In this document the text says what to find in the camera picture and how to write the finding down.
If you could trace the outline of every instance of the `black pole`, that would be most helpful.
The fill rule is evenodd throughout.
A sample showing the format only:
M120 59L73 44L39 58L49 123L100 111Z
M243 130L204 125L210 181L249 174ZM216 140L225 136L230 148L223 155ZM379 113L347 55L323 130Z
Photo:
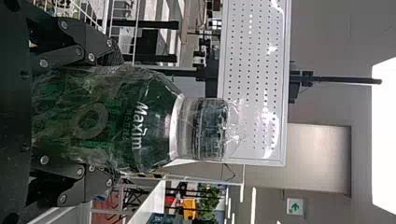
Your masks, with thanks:
M98 24L102 25L103 20L98 20ZM125 27L136 27L136 21L127 21L127 20L113 20L107 21L107 26L125 26ZM139 21L137 27L139 28L155 28L155 29L169 29L169 30L178 30L179 29L178 21Z
M130 62L133 58L130 54L122 55L125 62ZM152 55L152 54L136 54L134 60L137 62L153 62L153 63L177 63L176 54L168 55Z
M381 79L369 77L304 77L290 76L290 82L335 82L347 85L380 85Z

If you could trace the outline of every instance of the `plastic wrap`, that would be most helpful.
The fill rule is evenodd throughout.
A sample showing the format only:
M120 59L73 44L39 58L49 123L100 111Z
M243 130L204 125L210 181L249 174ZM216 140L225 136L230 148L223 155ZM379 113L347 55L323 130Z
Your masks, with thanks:
M163 74L129 65L62 68L33 83L33 145L48 156L147 173L177 158L223 161L238 106L185 98Z
M164 75L128 65L51 71L33 83L34 146L121 172L148 172L170 161L179 95Z

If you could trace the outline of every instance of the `screw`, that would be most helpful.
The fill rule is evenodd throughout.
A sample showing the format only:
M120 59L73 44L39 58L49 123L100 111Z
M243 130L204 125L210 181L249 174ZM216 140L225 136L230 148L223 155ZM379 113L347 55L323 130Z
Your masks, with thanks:
M76 49L76 53L77 53L78 56L81 56L82 55L82 50L81 49Z
M95 171L95 166L93 166L93 165L90 165L90 168L88 168L88 170L89 170L90 172L93 172L93 171Z
M43 156L40 158L40 163L42 165L47 165L50 162L50 158L48 156Z
M82 170L82 168L79 168L77 170L77 175L82 175L82 174L84 174L84 170Z
M22 151L29 151L29 150L30 150L29 145L28 144L23 144Z
M21 71L20 75L23 80L27 80L30 77L29 73L26 71Z
M90 60L90 62L93 63L95 61L95 56L92 53L90 53L88 54L88 59Z
M111 179L108 179L106 182L106 186L111 187L113 185L113 181Z
M64 28L66 30L67 29L67 22L61 21L61 26L62 26L62 28Z
M64 203L66 203L66 200L67 200L67 195L64 194L61 197L59 197L58 202L60 204L64 204Z
M47 60L45 60L45 59L41 59L40 60L40 66L41 67L48 67L49 66L49 62L47 62Z

